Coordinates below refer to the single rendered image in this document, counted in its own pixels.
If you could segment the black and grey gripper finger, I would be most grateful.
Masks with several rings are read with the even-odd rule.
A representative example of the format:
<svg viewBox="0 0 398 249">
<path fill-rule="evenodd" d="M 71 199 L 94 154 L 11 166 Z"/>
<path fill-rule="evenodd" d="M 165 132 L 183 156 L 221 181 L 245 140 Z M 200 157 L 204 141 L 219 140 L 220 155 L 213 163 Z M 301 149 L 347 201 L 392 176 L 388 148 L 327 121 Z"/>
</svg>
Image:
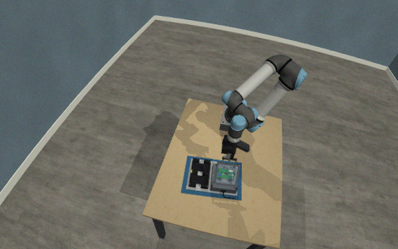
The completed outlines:
<svg viewBox="0 0 398 249">
<path fill-rule="evenodd" d="M 224 155 L 223 158 L 227 158 L 227 159 L 229 159 L 228 161 L 231 161 L 231 160 L 233 160 L 234 155 L 235 155 L 235 152 L 233 152 L 231 155 L 230 154 Z"/>
</svg>

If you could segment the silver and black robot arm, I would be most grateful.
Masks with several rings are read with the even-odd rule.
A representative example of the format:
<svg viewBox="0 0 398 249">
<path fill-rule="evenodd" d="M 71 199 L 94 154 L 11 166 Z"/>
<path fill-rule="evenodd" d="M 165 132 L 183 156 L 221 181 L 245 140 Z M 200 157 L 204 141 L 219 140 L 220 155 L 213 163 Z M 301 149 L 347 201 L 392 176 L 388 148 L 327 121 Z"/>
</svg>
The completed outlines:
<svg viewBox="0 0 398 249">
<path fill-rule="evenodd" d="M 278 73 L 278 83 L 263 98 L 256 108 L 248 107 L 245 98 L 259 87 L 271 74 Z M 239 142 L 233 145 L 249 152 L 249 145 L 240 140 L 243 131 L 254 132 L 263 124 L 265 116 L 276 106 L 288 91 L 298 89 L 307 73 L 287 55 L 275 55 L 263 62 L 263 65 L 246 79 L 237 89 L 227 91 L 222 101 L 227 105 L 225 119 L 230 123 L 227 139 Z"/>
</svg>

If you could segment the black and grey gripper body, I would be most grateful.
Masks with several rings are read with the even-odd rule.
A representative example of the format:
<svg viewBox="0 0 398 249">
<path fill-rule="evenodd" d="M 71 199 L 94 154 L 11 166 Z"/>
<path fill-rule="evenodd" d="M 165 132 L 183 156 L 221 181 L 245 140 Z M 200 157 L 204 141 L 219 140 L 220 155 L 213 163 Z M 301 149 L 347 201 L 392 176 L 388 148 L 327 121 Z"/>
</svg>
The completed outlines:
<svg viewBox="0 0 398 249">
<path fill-rule="evenodd" d="M 224 140 L 226 140 L 226 142 L 224 141 Z M 224 142 L 223 142 L 224 141 Z M 227 144 L 226 144 L 227 143 Z M 231 144 L 230 144 L 231 143 Z M 221 153 L 222 154 L 232 154 L 233 152 L 235 152 L 236 153 L 236 148 L 237 147 L 235 147 L 235 146 L 233 146 L 233 145 L 236 145 L 236 144 L 238 144 L 239 142 L 230 142 L 228 139 L 227 139 L 227 135 L 225 135 L 224 136 L 224 139 L 222 140 L 222 151 L 221 151 Z"/>
</svg>

